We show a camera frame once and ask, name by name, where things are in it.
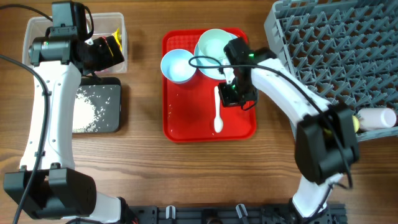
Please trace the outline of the yellow snack wrapper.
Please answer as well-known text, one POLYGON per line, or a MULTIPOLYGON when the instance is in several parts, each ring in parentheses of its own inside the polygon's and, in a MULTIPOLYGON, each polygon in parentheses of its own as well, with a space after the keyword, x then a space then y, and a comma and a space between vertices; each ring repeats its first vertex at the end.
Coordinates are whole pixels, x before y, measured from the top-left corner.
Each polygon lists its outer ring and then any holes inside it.
POLYGON ((120 51, 122 51, 123 48, 122 48, 122 37, 121 37, 120 29, 117 28, 117 30, 112 33, 112 36, 115 38, 116 43, 119 46, 120 51))

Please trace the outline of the black plastic tray bin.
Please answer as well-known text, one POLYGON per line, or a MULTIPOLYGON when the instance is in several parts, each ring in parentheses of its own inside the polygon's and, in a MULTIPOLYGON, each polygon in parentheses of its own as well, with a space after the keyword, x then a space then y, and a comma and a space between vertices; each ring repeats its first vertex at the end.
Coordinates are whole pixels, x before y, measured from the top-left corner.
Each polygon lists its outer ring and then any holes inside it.
POLYGON ((121 121, 121 82, 116 77, 82 78, 77 90, 74 133, 113 133, 121 121))

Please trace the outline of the mint green bowl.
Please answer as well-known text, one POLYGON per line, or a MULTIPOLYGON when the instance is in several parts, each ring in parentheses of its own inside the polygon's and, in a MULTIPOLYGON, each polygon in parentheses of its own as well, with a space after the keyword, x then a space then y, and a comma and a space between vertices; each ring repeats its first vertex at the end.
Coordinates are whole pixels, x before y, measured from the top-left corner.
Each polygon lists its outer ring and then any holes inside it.
POLYGON ((224 47, 232 39, 231 35, 224 30, 209 29, 200 36, 198 48, 204 56, 223 60, 226 58, 224 47))

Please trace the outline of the light blue bowl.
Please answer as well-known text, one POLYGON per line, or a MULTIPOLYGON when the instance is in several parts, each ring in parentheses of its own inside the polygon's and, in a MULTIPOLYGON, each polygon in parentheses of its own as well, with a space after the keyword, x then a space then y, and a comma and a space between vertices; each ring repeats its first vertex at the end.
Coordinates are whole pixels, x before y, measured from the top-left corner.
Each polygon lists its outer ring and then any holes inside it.
POLYGON ((193 54, 184 49, 174 49, 167 52, 160 64, 164 78, 176 84, 190 81, 197 70, 189 64, 191 58, 193 58, 193 54))

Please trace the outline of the clear plastic bin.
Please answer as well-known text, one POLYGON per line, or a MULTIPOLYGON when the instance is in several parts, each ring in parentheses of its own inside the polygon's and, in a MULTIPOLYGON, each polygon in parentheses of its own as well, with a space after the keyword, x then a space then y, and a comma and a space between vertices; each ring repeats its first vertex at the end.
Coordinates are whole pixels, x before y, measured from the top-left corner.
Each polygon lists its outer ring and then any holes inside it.
MULTIPOLYGON (((98 75, 114 74, 114 73, 126 73, 128 67, 128 36, 126 26, 124 22, 124 16, 120 12, 107 12, 107 13, 94 13, 94 33, 93 36, 86 40, 87 44, 92 44, 93 41, 100 37, 108 37, 114 34, 117 30, 121 38, 121 48, 124 57, 124 62, 114 65, 106 70, 96 72, 98 75)), ((29 19, 27 23, 27 29, 25 31, 24 45, 22 51, 22 63, 28 66, 30 64, 30 57, 28 48, 33 43, 36 37, 42 37, 45 35, 45 31, 48 27, 52 26, 52 22, 44 17, 33 17, 29 19)))

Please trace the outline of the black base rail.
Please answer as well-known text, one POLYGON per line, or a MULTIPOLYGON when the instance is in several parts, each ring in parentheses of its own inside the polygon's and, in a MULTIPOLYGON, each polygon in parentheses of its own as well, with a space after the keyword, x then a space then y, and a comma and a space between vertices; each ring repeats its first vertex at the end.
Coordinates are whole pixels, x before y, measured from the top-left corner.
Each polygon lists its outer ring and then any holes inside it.
POLYGON ((271 224, 317 223, 347 224, 348 217, 343 204, 330 204, 311 220, 300 218, 287 204, 270 204, 261 207, 174 207, 141 206, 130 208, 142 224, 271 224))

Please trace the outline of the white rice pile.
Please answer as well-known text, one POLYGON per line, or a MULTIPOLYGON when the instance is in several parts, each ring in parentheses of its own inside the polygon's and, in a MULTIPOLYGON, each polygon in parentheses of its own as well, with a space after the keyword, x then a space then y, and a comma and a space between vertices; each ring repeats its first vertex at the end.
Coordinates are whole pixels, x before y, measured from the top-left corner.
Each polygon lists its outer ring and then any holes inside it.
POLYGON ((96 90, 96 85, 80 86, 77 90, 74 112, 73 133, 97 133, 105 121, 106 107, 110 97, 100 94, 105 87, 96 90))

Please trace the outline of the red serving tray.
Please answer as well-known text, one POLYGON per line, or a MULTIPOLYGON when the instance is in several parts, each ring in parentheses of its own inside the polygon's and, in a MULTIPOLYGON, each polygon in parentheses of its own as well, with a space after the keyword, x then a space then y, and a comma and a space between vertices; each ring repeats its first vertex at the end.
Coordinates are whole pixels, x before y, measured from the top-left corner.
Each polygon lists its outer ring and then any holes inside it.
POLYGON ((162 78, 162 117, 165 136, 172 142, 230 141, 250 138, 256 131, 256 110, 220 108, 223 129, 214 130, 214 88, 220 80, 196 70, 182 84, 162 78))

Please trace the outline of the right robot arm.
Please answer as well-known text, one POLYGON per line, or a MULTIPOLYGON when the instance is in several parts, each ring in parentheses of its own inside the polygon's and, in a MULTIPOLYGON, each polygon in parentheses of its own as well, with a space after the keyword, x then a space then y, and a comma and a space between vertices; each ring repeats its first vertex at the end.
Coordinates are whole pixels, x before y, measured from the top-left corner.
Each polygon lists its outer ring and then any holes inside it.
POLYGON ((345 103, 333 105, 309 90, 266 47, 252 50, 239 37, 223 51, 229 64, 219 71, 232 68, 234 79, 218 85, 222 105, 244 108, 257 103, 263 92, 294 123, 294 156, 302 177, 291 205, 300 222, 318 218, 344 175, 347 188, 353 187, 350 167, 359 160, 359 149, 352 111, 345 103))

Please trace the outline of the white plastic spoon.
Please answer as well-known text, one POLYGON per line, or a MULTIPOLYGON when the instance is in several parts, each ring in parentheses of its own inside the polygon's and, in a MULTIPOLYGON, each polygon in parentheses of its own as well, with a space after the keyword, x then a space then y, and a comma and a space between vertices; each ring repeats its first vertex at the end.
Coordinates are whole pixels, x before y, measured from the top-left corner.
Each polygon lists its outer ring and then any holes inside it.
POLYGON ((220 133, 223 130, 223 120, 220 115, 221 99, 219 94, 219 89, 217 86, 214 87, 214 97, 215 97, 215 118, 213 122, 214 130, 216 133, 220 133))

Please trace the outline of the pink plastic cup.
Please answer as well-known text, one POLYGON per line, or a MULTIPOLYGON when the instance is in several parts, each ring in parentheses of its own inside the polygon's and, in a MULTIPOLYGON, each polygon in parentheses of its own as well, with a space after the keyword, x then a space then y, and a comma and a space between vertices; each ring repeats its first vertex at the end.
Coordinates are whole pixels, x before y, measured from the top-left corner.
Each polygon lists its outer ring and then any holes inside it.
POLYGON ((360 129, 373 131, 393 127, 397 114, 390 108, 363 108, 358 111, 360 129))

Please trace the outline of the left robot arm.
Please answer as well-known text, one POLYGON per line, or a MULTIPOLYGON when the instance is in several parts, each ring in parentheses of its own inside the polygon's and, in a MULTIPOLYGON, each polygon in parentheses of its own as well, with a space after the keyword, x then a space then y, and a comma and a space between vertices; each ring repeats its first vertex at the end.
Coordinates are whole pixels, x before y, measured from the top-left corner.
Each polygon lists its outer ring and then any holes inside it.
POLYGON ((118 39, 93 41, 93 16, 79 2, 52 4, 52 25, 29 47, 36 85, 30 133, 17 172, 4 176, 3 187, 17 203, 16 214, 34 220, 83 223, 137 223, 121 197, 97 191, 92 177, 75 170, 72 152, 73 111, 81 78, 122 63, 118 39))

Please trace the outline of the grey dishwasher rack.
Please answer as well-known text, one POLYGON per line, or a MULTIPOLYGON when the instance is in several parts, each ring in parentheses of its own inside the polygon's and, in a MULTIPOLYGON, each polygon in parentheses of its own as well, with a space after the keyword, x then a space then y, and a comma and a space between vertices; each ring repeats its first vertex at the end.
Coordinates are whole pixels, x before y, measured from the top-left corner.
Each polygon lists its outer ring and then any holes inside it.
POLYGON ((397 109, 397 1, 276 1, 269 47, 333 104, 397 109))

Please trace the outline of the yellow plastic cup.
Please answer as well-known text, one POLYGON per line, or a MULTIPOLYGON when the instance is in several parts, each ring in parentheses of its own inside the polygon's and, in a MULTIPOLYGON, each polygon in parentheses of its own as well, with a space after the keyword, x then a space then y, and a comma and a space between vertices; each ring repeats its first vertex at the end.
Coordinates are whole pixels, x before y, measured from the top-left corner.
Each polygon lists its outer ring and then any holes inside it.
POLYGON ((354 132, 357 133, 360 128, 359 120, 356 116, 352 116, 352 120, 353 120, 354 132))

